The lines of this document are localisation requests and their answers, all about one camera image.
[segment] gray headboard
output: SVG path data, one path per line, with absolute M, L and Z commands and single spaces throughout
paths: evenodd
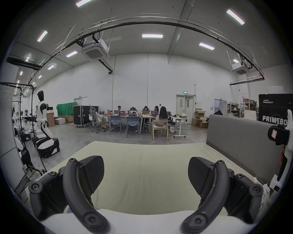
M 228 116 L 210 115 L 207 145 L 255 176 L 262 184 L 278 174 L 282 145 L 269 140 L 272 124 Z

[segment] black sign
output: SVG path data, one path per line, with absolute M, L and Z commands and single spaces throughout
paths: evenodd
M 260 94 L 258 120 L 287 125 L 287 110 L 293 112 L 293 94 Z

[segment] ceiling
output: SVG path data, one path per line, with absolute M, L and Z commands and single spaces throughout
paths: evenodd
M 114 16 L 134 13 L 180 16 L 185 4 L 185 0 L 92 0 L 77 7 L 75 3 L 78 1 L 47 1 L 23 24 L 10 55 L 26 58 L 27 54 L 31 54 L 30 60 L 33 61 L 30 62 L 41 62 L 47 54 L 50 54 L 57 45 L 65 40 L 72 27 L 74 28 L 69 38 L 90 24 Z M 239 24 L 228 15 L 226 13 L 228 9 L 237 13 L 245 21 L 245 24 Z M 223 32 L 249 54 L 251 54 L 251 48 L 260 69 L 287 62 L 278 38 L 248 1 L 196 0 L 189 19 Z M 44 30 L 48 34 L 41 42 L 37 42 Z M 101 38 L 110 46 L 109 54 L 111 56 L 135 53 L 167 54 L 175 30 L 175 26 L 169 25 L 130 25 L 117 27 L 113 32 L 106 30 Z M 163 34 L 163 38 L 142 38 L 142 33 Z M 211 45 L 215 49 L 211 51 L 200 47 L 198 46 L 200 42 Z M 81 53 L 69 58 L 66 57 L 67 54 L 75 50 L 79 52 L 80 46 L 74 44 L 62 51 L 62 55 L 51 59 L 38 72 L 42 77 L 37 79 L 37 74 L 32 82 L 36 82 L 40 86 L 57 74 L 88 62 Z M 239 60 L 237 53 L 229 48 L 227 50 L 231 63 L 234 63 L 232 61 L 234 58 Z M 203 60 L 231 70 L 230 60 L 222 43 L 188 29 L 183 30 L 173 54 Z M 55 65 L 55 67 L 48 70 L 51 65 Z M 28 68 L 20 68 L 20 70 L 23 70 L 23 75 L 20 77 L 21 82 L 26 83 L 33 70 Z

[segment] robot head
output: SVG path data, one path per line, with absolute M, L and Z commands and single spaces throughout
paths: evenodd
M 40 101 L 43 101 L 44 100 L 44 92 L 43 92 L 43 90 L 39 91 L 37 93 L 37 96 L 39 97 L 39 100 Z

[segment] doorway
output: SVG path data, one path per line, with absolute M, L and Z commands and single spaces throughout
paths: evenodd
M 226 113 L 227 113 L 227 101 L 220 100 L 220 99 L 215 99 L 215 108 L 214 108 L 214 111 L 216 113 L 219 110 L 221 111 L 221 113 L 223 115 L 226 115 Z
M 195 97 L 193 95 L 176 95 L 176 114 L 186 114 L 187 122 L 191 124 L 194 113 Z
M 74 98 L 77 106 L 87 106 L 88 105 L 88 97 L 78 97 Z

